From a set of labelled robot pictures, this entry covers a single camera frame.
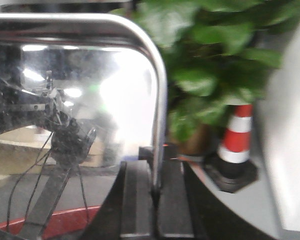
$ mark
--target cone base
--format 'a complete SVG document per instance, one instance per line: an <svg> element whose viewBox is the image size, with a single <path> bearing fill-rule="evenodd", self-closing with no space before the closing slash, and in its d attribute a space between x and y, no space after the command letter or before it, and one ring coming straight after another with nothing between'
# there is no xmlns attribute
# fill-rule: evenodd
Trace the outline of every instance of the cone base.
<svg viewBox="0 0 300 240"><path fill-rule="evenodd" d="M241 163L233 163L233 166L237 165L240 168L240 174L237 176L231 176L231 172L227 174L221 173L220 166L229 165L232 163L227 163L223 159L221 159L217 153L213 153L207 156L204 160L203 169L208 174L208 176L214 181L214 183L218 186L221 191L225 191L228 193L235 193L241 188L251 184L255 180L257 180L257 168L250 161L247 160L243 164Z"/></svg>

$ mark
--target wire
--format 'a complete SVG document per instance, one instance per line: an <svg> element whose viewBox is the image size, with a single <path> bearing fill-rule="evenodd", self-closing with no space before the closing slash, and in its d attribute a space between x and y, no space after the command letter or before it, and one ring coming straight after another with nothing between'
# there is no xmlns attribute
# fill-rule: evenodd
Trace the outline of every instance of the wire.
<svg viewBox="0 0 300 240"><path fill-rule="evenodd" d="M49 156L50 156L50 153L51 153L51 151L49 151L49 154L47 154L47 155L45 156L45 159L44 159L44 162L43 162L43 164L42 164L42 168L41 168L40 174L39 174L39 176L38 176L38 179L36 180L36 183L35 183L34 189L33 189L33 191L32 191L30 200L29 200L28 205L27 205L27 207L26 207L25 220L28 218L29 210L30 210L30 206L31 206L31 203L32 203L34 194L35 194L35 192L36 192L36 189L38 188L39 181L40 181L41 176L42 176L42 173L43 173L43 168L44 168L44 166L45 166L45 164L46 164L47 159L48 159Z"/></svg>
<svg viewBox="0 0 300 240"><path fill-rule="evenodd" d="M83 178L82 178L82 173L81 173L81 169L80 166L78 165L78 172L79 172L79 176L80 176L80 183L81 183L81 190L82 190L82 197L83 197L83 202L84 202L84 206L85 206L85 212L86 212L86 220L87 220L87 224L89 224L90 222L90 214L89 214L89 210L88 210L88 205L86 202L86 197L85 197L85 191L84 191L84 185L83 185Z"/></svg>
<svg viewBox="0 0 300 240"><path fill-rule="evenodd" d="M6 221L6 231L9 233L10 232L10 217L11 217L11 206L12 206L12 198L13 198L13 194L15 192L15 189L17 187L17 185L19 184L19 182L22 180L22 178L25 176L25 174L27 174L32 168L34 168L36 166L36 164L38 162L40 162L43 158L45 158L46 156L48 156L51 152L51 150L49 150L47 153L45 153L40 159L40 155L45 147L45 145L47 144L47 142L49 141L49 139L51 138L53 132L51 132L51 134L49 135L49 137L46 139L46 141L44 142L43 146L41 147L37 157L36 157L36 160L34 162L33 165L31 165L24 173L22 173L20 175L20 177L16 180L13 188L12 188L12 191L11 191L11 194L10 194L10 198L9 198L9 204L8 204L8 212L7 212L7 221Z"/></svg>

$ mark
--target potted plant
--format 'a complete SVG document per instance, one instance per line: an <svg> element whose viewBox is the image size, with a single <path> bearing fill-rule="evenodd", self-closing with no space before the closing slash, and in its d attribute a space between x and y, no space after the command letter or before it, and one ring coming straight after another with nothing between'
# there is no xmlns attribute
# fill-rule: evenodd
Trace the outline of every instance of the potted plant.
<svg viewBox="0 0 300 240"><path fill-rule="evenodd" d="M259 43L263 35L294 28L300 0L141 0L132 19L166 64L171 137L184 153L199 154L202 149L184 148L189 140L188 146L206 145L198 129L223 127L232 105L263 97L280 53Z"/></svg>

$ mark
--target red surface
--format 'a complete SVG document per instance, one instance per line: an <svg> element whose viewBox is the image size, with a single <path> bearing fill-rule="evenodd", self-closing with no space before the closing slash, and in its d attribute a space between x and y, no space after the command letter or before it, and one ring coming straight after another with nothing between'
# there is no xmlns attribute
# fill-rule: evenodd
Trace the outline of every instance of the red surface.
<svg viewBox="0 0 300 240"><path fill-rule="evenodd" d="M232 132L229 129L225 131L224 146L231 152L241 152L249 149L250 145L250 132Z"/></svg>
<svg viewBox="0 0 300 240"><path fill-rule="evenodd" d="M101 206L88 207L90 220L93 219ZM24 218L10 222L10 232L17 235L24 224ZM56 211L52 214L42 238L49 239L65 233L74 232L85 228L87 216L85 208ZM6 231L6 222L0 223L0 230Z"/></svg>
<svg viewBox="0 0 300 240"><path fill-rule="evenodd" d="M235 108L235 115L239 117L249 117L252 115L252 105L241 105Z"/></svg>

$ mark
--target red and white striped cone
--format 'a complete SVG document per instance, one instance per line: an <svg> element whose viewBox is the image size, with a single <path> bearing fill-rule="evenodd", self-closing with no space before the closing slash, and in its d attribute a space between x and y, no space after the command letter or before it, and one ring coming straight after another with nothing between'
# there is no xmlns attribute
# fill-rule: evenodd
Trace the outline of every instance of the red and white striped cone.
<svg viewBox="0 0 300 240"><path fill-rule="evenodd" d="M256 179L256 167L249 161L251 115L252 105L237 106L217 154L205 160L208 175L225 192L235 192Z"/></svg>

